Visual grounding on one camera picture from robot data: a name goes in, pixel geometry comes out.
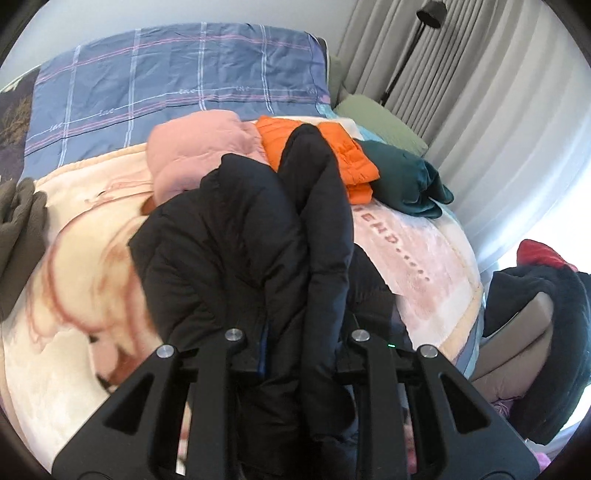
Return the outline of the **black puffer jacket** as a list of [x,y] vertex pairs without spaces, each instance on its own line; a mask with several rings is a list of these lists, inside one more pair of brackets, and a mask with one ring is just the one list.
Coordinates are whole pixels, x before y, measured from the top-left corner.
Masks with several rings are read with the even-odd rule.
[[344,321],[412,346],[396,295],[353,240],[335,154],[310,124],[280,167],[226,154],[197,189],[156,207],[129,241],[160,338],[181,351],[231,327],[266,374],[238,390],[238,462],[249,479],[352,479],[358,417],[335,379]]

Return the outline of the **black clothes pile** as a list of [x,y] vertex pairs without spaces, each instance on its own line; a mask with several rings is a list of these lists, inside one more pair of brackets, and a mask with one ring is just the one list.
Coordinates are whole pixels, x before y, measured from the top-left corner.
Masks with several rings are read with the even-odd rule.
[[550,443],[590,381],[590,276],[570,267],[518,266],[494,273],[473,385],[510,402],[519,435]]

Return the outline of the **cream printed bed blanket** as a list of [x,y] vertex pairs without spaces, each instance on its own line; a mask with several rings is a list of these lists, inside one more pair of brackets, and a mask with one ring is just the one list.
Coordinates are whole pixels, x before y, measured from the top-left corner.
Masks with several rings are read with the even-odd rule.
[[[153,197],[146,144],[35,184],[47,195],[47,249],[1,327],[1,404],[44,469],[160,343],[127,248]],[[413,217],[374,197],[352,208],[356,243],[400,296],[412,342],[457,360],[483,294],[460,224],[449,213]]]

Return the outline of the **orange puffer jacket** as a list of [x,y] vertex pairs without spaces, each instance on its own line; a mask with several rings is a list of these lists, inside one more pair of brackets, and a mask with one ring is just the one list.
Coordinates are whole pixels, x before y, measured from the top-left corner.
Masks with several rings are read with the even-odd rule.
[[351,119],[322,119],[321,117],[262,116],[254,122],[262,139],[263,149],[271,168],[277,171],[287,139],[303,124],[318,127],[339,164],[339,173],[346,186],[349,203],[369,204],[373,198],[370,184],[380,179],[378,167],[370,161],[358,144],[361,135]]

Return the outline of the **pink folded garment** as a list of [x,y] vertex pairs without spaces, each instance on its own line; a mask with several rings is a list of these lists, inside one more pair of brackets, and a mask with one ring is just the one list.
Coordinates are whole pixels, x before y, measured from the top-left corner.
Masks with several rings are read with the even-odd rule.
[[155,204],[197,189],[228,153],[267,163],[256,126],[235,112],[198,111],[154,127],[146,144],[146,163]]

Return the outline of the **dark green folded garment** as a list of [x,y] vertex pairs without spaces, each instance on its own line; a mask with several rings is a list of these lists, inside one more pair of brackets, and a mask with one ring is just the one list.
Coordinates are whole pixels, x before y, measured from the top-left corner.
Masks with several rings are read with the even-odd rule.
[[370,182],[373,197],[379,202],[404,214],[428,219],[440,218],[442,205],[454,202],[454,194],[439,171],[424,158],[373,140],[359,144],[379,171],[379,178]]

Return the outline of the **light green pillow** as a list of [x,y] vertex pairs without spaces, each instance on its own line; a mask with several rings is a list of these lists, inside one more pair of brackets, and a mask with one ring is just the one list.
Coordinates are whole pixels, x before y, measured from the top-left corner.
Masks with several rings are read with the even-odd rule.
[[339,117],[351,118],[360,128],[366,129],[384,143],[423,157],[427,143],[402,120],[369,97],[352,94],[346,96],[334,109]]

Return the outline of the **brown fleece garment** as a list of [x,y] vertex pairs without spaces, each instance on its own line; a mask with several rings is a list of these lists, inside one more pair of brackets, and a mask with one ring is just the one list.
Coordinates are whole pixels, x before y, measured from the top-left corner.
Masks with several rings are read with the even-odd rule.
[[8,318],[46,250],[47,195],[25,178],[1,185],[1,321]]

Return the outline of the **red garment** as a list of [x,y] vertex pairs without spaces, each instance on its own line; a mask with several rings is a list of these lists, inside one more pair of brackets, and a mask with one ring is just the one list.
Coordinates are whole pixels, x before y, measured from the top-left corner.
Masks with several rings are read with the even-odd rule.
[[559,253],[550,246],[531,239],[522,240],[516,253],[518,266],[543,265],[556,269],[568,267],[573,272],[578,268],[567,262]]

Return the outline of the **blue plaid quilt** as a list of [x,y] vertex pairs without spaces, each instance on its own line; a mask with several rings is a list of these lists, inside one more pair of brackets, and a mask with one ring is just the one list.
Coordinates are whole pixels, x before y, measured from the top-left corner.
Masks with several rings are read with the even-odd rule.
[[148,27],[79,45],[40,68],[22,175],[144,143],[156,125],[195,111],[322,115],[328,62],[311,33],[249,23]]

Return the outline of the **beige curtain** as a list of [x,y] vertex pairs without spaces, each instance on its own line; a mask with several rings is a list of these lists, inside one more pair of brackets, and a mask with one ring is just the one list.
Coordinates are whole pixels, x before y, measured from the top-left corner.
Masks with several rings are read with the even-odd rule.
[[[428,145],[453,211],[490,271],[590,166],[586,1],[451,1],[386,104]],[[339,45],[346,90],[380,100],[417,1],[358,1]]]

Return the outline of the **dark floral pillow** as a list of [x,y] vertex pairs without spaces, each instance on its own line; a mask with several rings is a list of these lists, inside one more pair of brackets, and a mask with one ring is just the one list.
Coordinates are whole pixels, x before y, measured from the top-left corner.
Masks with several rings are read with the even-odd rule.
[[37,67],[1,91],[1,182],[18,180],[24,168],[24,149],[29,130]]

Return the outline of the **black floor lamp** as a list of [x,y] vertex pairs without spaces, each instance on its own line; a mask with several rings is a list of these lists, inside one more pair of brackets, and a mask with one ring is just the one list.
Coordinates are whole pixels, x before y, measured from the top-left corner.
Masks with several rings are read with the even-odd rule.
[[410,59],[417,48],[423,33],[427,28],[433,30],[439,30],[443,27],[446,18],[448,15],[448,7],[444,1],[435,1],[431,0],[428,1],[420,10],[416,12],[417,19],[419,21],[418,27],[413,35],[410,45],[408,46],[406,53],[403,57],[403,60],[396,72],[394,74],[394,78],[391,80],[390,84],[388,85],[387,89],[384,90],[384,93],[380,99],[380,105],[385,106],[391,94],[394,92],[394,88],[396,88],[399,80],[404,73]]

